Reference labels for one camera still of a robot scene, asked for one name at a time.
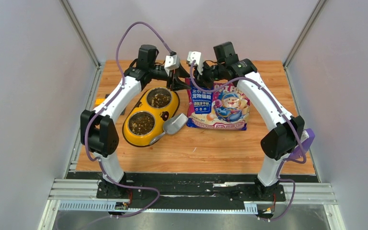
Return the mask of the silver metal scoop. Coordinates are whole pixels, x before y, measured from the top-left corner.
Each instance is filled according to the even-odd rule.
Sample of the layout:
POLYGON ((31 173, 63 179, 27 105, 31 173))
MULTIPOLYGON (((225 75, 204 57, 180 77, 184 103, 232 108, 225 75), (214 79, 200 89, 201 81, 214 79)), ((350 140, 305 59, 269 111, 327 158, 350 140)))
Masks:
POLYGON ((158 140, 160 140, 165 134, 168 135, 176 134, 187 123, 187 121, 188 117, 184 113, 176 115, 171 119, 167 120, 162 126, 162 133, 154 137, 149 144, 153 145, 158 140))

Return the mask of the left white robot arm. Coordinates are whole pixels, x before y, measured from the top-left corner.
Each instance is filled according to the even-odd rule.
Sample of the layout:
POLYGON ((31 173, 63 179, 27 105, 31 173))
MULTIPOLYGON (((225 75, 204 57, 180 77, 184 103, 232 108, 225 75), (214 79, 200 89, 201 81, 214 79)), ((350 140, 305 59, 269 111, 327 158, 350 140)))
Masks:
POLYGON ((105 101, 80 115, 81 144, 88 159, 99 162, 103 179, 111 183, 109 192, 116 198, 124 197, 128 186, 122 182, 125 172, 116 154, 119 136, 115 122, 130 101, 152 80, 165 81, 173 91, 187 89, 174 73, 175 70, 184 72, 177 53, 170 51, 163 64, 157 63, 158 54, 157 47, 141 45, 138 57, 122 72, 121 81, 105 101))

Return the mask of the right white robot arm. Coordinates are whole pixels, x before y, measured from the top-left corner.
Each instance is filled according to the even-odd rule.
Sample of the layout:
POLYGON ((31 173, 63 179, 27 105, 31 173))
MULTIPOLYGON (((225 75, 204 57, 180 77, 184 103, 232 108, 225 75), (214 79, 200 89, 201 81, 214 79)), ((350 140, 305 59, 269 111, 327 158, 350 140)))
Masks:
POLYGON ((280 180, 283 164, 286 161, 298 161, 291 157, 292 154, 300 150, 300 163, 306 162, 306 151, 301 141, 305 121, 300 115, 293 116, 281 105, 252 61, 239 59, 232 42, 216 45, 213 49, 217 62, 212 66, 203 61, 200 52, 188 53, 190 79, 194 86, 204 92, 215 92, 215 81, 233 83, 257 109, 269 132, 261 140, 265 157, 257 176, 260 183, 254 187, 254 193, 257 198, 267 200, 274 193, 273 185, 280 180))

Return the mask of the colourful pet food bag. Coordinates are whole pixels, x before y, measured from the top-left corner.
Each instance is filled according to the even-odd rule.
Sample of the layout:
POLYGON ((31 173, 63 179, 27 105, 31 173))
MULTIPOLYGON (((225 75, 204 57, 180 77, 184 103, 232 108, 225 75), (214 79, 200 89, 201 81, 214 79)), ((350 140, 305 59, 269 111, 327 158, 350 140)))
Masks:
POLYGON ((250 112, 250 100, 232 83, 216 92, 204 92, 193 85, 188 94, 188 121, 193 128, 246 130, 250 112))

